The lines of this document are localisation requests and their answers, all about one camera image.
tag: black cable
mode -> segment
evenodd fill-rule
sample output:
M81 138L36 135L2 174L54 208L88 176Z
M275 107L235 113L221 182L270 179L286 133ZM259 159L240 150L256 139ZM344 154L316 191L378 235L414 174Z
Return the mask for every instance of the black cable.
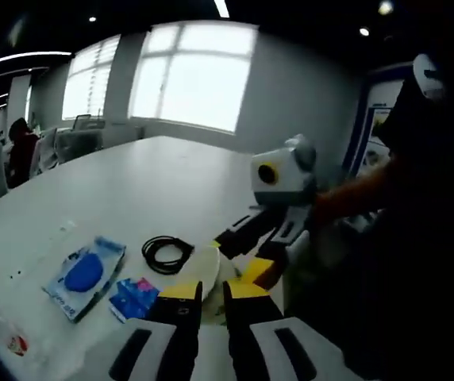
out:
M156 252L158 252L163 246L168 246L170 244L181 251L181 258L166 262L158 261L156 259ZM181 267L183 267L183 265L188 261L194 251L194 246L180 240L179 238L171 236L158 236L146 241L146 243L142 246L141 251L146 263L153 271L164 275L174 275L177 274L179 270L181 270Z

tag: window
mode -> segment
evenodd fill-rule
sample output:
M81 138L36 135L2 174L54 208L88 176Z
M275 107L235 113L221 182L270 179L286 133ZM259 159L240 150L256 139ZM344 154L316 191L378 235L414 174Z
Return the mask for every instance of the window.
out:
M28 92L26 93L26 109L24 111L24 119L29 124L29 101L31 101L31 86L28 87Z
M129 117L236 129L256 28L228 22L159 25L144 41Z
M77 53L70 63L63 99L63 119L77 115L103 115L110 67L119 36L98 42Z

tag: table surface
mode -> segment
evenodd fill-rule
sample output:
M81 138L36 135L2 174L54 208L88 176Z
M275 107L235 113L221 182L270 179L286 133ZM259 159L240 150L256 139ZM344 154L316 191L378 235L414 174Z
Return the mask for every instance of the table surface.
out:
M73 160L0 199L0 311L30 345L35 338L52 348L59 359L49 365L54 378L67 375L87 348L121 324L107 298L72 324L41 290L64 257L101 234L127 245L119 279L144 276L160 289L173 284L173 276L148 268L141 245L162 234L209 244L256 203L250 159L154 137ZM281 294L275 298L281 308ZM235 379L227 337L224 327L201 328L193 379Z

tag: person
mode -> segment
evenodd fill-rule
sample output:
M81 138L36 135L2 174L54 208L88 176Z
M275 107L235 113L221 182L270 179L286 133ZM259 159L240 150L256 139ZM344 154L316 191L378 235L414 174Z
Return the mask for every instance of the person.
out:
M454 372L454 72L445 95L406 78L379 137L390 161L318 194L311 229L382 210L354 252L293 308L366 379Z
M38 137L21 117L10 126L9 138L13 147L10 152L7 183L9 188L15 188L29 180L29 169Z

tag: ceiling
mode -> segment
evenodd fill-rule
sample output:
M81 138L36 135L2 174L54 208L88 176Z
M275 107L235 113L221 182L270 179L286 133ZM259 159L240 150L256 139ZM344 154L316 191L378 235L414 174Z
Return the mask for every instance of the ceiling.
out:
M225 0L230 19L305 44L343 65L366 71L411 60L421 48L415 19L427 1L394 0L394 12L378 14L379 0ZM77 52L118 33L147 30L162 22L218 19L214 0L18 0L0 4L0 57L33 51ZM89 22L91 16L96 22ZM369 37L359 34L361 26ZM33 80L69 57L28 57L0 63L0 94L15 75L33 70Z

